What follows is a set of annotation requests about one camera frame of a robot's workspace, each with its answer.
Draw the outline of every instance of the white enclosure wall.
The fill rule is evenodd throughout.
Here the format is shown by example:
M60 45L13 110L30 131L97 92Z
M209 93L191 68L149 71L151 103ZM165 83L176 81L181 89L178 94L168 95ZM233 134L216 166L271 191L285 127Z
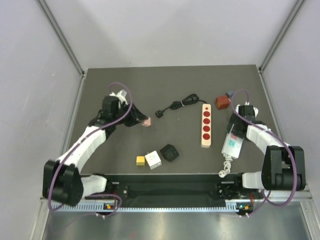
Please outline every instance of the white enclosure wall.
M262 63L296 0L46 0L87 68Z
M31 235L44 163L57 158L80 74L35 0L0 4L0 233Z
M265 78L286 140L305 151L307 182L320 211L320 1L305 1Z

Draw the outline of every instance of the power plug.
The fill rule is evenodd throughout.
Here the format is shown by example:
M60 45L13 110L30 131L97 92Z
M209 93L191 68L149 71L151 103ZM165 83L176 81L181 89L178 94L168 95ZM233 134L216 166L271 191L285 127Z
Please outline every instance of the power plug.
M149 164L151 170L159 167L162 164L157 151L153 151L145 155L145 160Z

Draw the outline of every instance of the small red block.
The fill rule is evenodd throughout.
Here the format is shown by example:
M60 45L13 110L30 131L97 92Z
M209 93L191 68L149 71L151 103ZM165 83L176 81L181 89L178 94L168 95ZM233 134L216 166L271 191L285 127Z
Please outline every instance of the small red block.
M226 95L218 96L215 100L215 105L219 110L226 109L227 107L229 107L229 104L230 99Z

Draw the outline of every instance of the white device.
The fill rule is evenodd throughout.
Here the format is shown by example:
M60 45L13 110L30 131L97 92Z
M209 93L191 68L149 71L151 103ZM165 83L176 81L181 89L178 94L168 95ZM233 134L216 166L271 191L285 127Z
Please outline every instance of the white device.
M229 132L225 137L221 153L223 156L230 156L233 159L239 158L243 141L242 138Z
M157 151L153 151L148 153L147 155L144 156L146 162L149 164L150 169L155 169L156 167L159 167L162 162L161 159L157 153Z
M201 147L211 146L211 104L202 105Z

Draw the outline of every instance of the black mount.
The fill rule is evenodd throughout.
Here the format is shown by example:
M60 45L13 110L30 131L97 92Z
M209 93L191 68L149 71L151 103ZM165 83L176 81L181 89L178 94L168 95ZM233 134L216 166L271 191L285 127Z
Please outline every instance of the black mount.
M239 106L238 113L240 114L240 116L244 117L245 119L254 124L265 125L263 121L256 120L254 106L252 105ZM225 130L227 133L231 132L233 135L236 135L241 139L249 141L247 139L248 123L240 119L235 113L231 115L229 123L226 126Z
M296 167L296 191L306 187L304 150L299 146L288 146L293 154ZM262 167L262 184L266 190L292 190L294 174L288 152L284 147L267 146Z
M112 123L123 116L128 111L128 108L129 104L125 102L120 103L116 96L106 96L102 102L102 109L99 110L98 115L89 122L88 126L102 127L108 123ZM147 119L148 117L142 114L136 106L132 104L130 112L123 120L104 129L106 140L116 130L116 125L124 124L127 127L132 127ZM52 178L59 163L59 160L49 160L44 165L42 186L42 195L44 198L48 198L49 196ZM74 164L70 166L63 165L53 187L52 200L70 206L76 206L80 202L83 192L84 187L78 168L76 168Z

